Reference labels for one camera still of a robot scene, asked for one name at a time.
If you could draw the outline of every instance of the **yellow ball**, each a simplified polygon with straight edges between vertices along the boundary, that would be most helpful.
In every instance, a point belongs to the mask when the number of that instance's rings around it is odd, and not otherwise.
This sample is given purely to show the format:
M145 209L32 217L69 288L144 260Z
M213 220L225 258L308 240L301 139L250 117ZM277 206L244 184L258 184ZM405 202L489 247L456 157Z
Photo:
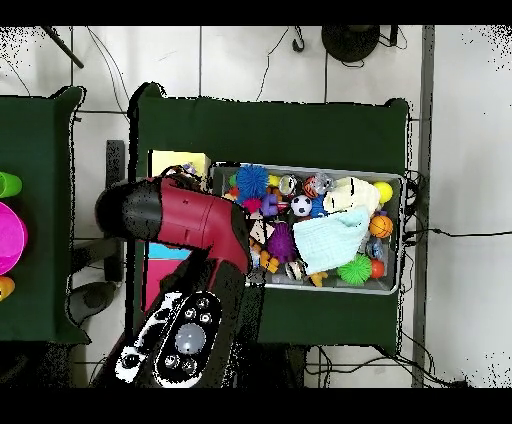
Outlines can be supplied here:
M375 187L377 187L377 189L379 190L379 193L380 193L379 203L386 203L393 196L393 189L391 188L391 186L388 183L379 181L377 183L374 183L373 185Z

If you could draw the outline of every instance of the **purple toy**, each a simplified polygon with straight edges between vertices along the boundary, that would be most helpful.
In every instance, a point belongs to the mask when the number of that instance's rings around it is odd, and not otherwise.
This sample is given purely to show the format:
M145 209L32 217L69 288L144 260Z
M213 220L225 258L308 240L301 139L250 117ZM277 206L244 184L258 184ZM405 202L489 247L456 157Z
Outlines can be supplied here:
M261 202L260 210L261 214L265 217L277 215L277 196L271 193L265 194Z
M275 256L280 263L293 262L297 259L295 243L285 222L279 222L270 236L267 245L268 253Z

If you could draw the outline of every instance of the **pink object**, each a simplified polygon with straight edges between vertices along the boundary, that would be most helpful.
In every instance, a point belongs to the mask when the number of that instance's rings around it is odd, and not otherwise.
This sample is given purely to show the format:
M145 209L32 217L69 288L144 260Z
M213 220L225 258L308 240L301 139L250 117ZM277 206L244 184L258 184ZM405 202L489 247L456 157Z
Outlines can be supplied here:
M253 197L251 199L244 200L242 206L249 209L249 212L252 214L261 208L261 200Z
M0 202L0 275L18 263L28 240L23 221L7 205Z
M180 259L148 260L148 272L146 275L146 307L144 308L144 312L149 310L151 304L158 296L158 293L160 293L160 280L165 276L172 274L176 268L178 268L180 263Z

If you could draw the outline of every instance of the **dark green table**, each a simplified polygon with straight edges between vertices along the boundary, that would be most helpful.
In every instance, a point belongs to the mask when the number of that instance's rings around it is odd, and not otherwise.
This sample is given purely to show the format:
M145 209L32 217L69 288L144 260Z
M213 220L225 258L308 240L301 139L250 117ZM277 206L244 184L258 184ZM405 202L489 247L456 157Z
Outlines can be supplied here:
M138 125L137 176L147 176L148 151L203 152L212 161L404 174L408 106L250 103L163 98L157 84L131 102ZM143 248L136 249L134 305L140 320ZM244 302L254 295L247 289ZM302 345L379 345L396 349L398 291L364 295L266 289L258 340Z

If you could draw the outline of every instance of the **pink toy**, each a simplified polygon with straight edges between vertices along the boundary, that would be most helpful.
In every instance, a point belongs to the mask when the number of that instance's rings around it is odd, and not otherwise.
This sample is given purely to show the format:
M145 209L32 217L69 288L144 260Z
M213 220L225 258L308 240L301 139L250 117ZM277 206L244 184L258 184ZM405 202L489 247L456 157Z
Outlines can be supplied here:
M242 203L242 206L244 208L249 209L249 212L252 214L256 212L259 208L261 208L261 200L257 199L255 197L252 197L250 199L244 200Z
M0 275L14 268L27 240L23 221L7 205L0 203Z

